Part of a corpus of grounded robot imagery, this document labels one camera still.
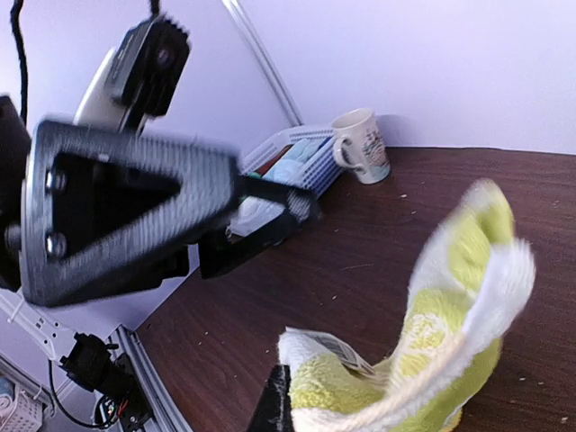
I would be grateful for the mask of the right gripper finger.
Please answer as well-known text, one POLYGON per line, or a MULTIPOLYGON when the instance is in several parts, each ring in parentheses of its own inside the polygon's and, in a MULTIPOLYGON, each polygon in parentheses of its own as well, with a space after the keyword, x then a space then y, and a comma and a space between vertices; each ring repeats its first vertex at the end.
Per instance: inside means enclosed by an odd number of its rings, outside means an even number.
POLYGON ((293 432, 288 365, 277 364, 269 374, 247 432, 293 432))

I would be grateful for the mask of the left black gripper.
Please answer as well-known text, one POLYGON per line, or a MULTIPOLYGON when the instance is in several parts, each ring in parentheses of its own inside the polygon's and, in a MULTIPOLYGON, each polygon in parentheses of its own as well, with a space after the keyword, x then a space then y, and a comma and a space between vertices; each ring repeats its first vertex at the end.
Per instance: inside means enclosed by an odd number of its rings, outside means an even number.
POLYGON ((32 141, 1 96, 1 287, 17 292, 22 279, 31 304, 89 302, 183 274, 185 248, 239 196, 231 152, 51 120, 32 141))

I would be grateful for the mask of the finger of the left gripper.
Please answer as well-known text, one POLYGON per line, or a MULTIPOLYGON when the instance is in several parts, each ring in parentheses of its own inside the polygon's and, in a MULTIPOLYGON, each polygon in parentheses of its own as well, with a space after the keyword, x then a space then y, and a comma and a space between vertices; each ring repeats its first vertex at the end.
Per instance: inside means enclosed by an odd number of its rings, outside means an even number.
POLYGON ((198 241, 203 279, 231 272, 321 216, 314 192, 296 185, 243 175, 240 178, 240 194, 278 203, 283 210, 274 219, 236 242, 228 240, 224 227, 206 232, 198 241))

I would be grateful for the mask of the yellow green patterned towel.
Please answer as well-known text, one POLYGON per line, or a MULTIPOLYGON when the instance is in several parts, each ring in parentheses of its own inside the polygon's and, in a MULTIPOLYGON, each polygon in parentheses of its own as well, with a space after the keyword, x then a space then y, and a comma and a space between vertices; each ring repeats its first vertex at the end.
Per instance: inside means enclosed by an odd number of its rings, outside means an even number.
POLYGON ((397 346, 368 364, 329 333, 288 328, 278 354, 297 431, 451 431, 489 380, 536 278, 496 183, 474 182, 423 247, 397 346))

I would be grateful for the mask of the light blue towel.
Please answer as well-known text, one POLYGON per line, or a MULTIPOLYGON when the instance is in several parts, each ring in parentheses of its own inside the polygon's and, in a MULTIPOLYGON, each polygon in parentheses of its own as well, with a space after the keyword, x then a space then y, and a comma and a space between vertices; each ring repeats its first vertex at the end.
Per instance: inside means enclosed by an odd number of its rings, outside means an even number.
MULTIPOLYGON (((303 166, 302 161, 282 157, 266 171, 259 169, 248 174, 276 183, 296 185, 303 166)), ((273 220, 282 211, 283 207, 276 202, 247 197, 241 203, 237 216, 231 221, 229 230, 237 236, 245 237, 273 220)))

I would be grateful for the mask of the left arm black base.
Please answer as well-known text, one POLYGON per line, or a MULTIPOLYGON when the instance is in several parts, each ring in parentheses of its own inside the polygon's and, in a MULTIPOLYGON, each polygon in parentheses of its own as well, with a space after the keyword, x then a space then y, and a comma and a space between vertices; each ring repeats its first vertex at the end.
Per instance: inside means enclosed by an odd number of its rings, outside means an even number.
POLYGON ((112 359, 115 343, 105 343, 94 335, 74 335, 75 344, 68 355, 62 356, 60 368, 67 377, 89 392, 100 392, 100 402, 109 401, 114 406, 111 414, 103 415, 96 423, 72 421, 83 428, 105 430, 118 423, 123 431, 141 431, 152 419, 149 404, 135 369, 128 355, 112 359))

